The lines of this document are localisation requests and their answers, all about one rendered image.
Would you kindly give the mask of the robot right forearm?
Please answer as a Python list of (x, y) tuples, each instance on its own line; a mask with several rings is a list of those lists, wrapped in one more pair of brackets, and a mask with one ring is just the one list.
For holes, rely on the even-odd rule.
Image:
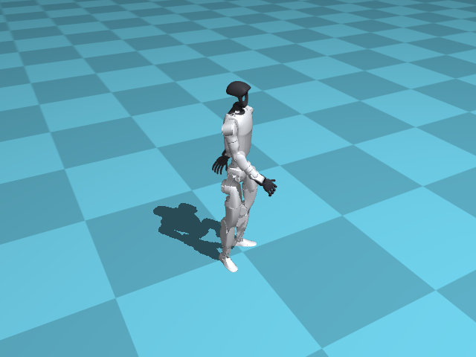
[(250, 161), (246, 161), (245, 156), (239, 154), (235, 158), (238, 167), (248, 175), (248, 177), (254, 181), (258, 181), (259, 183), (263, 183), (264, 177), (260, 175), (252, 166)]

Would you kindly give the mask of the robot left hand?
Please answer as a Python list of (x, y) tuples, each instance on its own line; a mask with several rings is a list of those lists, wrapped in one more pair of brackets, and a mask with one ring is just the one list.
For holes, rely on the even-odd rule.
[[(228, 168), (228, 159), (230, 157), (226, 156), (225, 155), (226, 153), (226, 150), (224, 150), (224, 152), (222, 153), (222, 156), (220, 156), (219, 158), (217, 158), (216, 162), (213, 164), (213, 167), (212, 167), (212, 171), (214, 169), (214, 172), (216, 172), (217, 174), (219, 174), (219, 168), (220, 168), (220, 175), (222, 174), (222, 168), (225, 166), (225, 170), (227, 171), (227, 168)], [(216, 166), (215, 166), (216, 165)], [(217, 168), (218, 167), (218, 168)], [(216, 171), (216, 168), (217, 168), (217, 171)]]

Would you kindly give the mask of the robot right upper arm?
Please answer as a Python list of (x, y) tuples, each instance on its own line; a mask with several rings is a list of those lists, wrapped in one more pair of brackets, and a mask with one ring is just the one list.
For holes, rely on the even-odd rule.
[(231, 156), (233, 160), (236, 162), (235, 158), (237, 155), (242, 154), (245, 156), (246, 155), (243, 151), (239, 151), (239, 141), (237, 137), (237, 125), (235, 124), (235, 120), (227, 120), (225, 123), (222, 125), (222, 134), (224, 135), (227, 143), (229, 150), (231, 152)]

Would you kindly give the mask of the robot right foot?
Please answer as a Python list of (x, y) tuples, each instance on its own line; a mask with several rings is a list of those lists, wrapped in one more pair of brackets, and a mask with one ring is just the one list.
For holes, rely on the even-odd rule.
[(237, 266), (233, 263), (231, 258), (226, 257), (226, 260), (224, 260), (224, 258), (222, 258), (222, 253), (220, 253), (219, 259), (222, 261), (227, 270), (231, 272), (236, 272), (238, 270)]

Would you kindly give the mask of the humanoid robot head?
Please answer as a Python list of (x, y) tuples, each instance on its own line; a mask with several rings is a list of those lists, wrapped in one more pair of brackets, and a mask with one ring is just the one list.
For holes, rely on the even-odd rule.
[[(239, 102), (235, 102), (233, 104), (232, 109), (228, 113), (229, 115), (231, 115), (231, 113), (235, 113), (235, 111), (240, 111), (240, 113), (235, 113), (235, 115), (245, 114), (245, 110), (242, 108), (245, 108), (248, 105), (248, 90), (250, 89), (251, 89), (250, 85), (241, 81), (234, 81), (228, 85), (226, 89), (226, 93), (237, 97), (239, 100)], [(245, 100), (242, 101), (242, 97), (244, 95), (245, 95)]]

